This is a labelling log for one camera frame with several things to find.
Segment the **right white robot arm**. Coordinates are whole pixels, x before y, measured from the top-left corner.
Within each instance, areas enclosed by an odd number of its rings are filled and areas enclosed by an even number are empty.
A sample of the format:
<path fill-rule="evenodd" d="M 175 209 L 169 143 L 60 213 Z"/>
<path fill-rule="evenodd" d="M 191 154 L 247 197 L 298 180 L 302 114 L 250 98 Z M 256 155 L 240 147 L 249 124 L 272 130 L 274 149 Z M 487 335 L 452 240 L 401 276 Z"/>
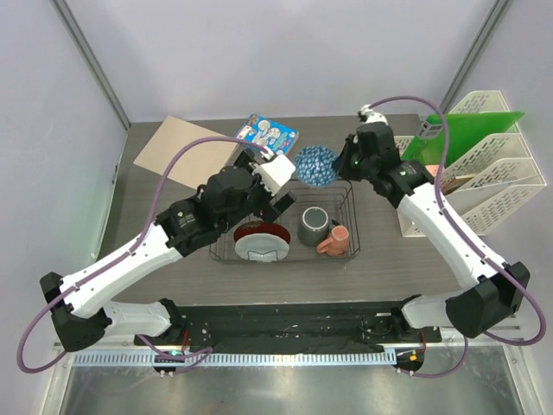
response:
<path fill-rule="evenodd" d="M 378 195 L 415 223 L 461 287 L 458 292 L 406 301 L 401 313 L 390 320 L 395 338 L 407 342 L 422 328 L 448 323 L 475 338 L 519 309 L 529 270 L 520 262 L 508 264 L 487 246 L 436 192 L 434 177 L 424 166 L 401 159 L 389 125 L 360 125 L 346 138 L 332 167 L 343 179 L 367 180 Z"/>

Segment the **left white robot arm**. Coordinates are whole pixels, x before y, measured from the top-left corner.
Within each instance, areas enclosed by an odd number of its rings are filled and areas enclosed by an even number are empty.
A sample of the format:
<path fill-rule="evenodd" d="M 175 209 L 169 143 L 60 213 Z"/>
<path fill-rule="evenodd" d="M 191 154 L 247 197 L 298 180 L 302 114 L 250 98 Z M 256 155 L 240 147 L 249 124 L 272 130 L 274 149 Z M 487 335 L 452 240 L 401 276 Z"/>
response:
<path fill-rule="evenodd" d="M 145 335 L 176 344 L 187 322 L 173 301 L 117 303 L 113 298 L 151 272 L 210 246 L 251 215 L 273 222 L 295 200 L 292 194 L 274 199 L 295 170 L 285 155 L 256 163 L 252 152 L 244 150 L 232 166 L 149 220 L 145 233 L 115 252 L 74 274 L 50 272 L 42 277 L 47 301 L 67 293 L 50 310 L 63 348 L 77 352 L 117 335 Z"/>

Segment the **blue red patterned bowl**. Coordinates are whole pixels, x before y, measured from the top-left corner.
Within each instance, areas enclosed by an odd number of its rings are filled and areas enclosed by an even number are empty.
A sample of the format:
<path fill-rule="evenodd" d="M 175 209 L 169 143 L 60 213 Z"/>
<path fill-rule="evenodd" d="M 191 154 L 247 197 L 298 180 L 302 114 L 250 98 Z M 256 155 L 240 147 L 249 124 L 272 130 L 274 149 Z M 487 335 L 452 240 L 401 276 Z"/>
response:
<path fill-rule="evenodd" d="M 298 180 L 311 187 L 334 183 L 338 178 L 333 169 L 336 159 L 335 152 L 325 146 L 312 145 L 300 150 L 294 159 Z"/>

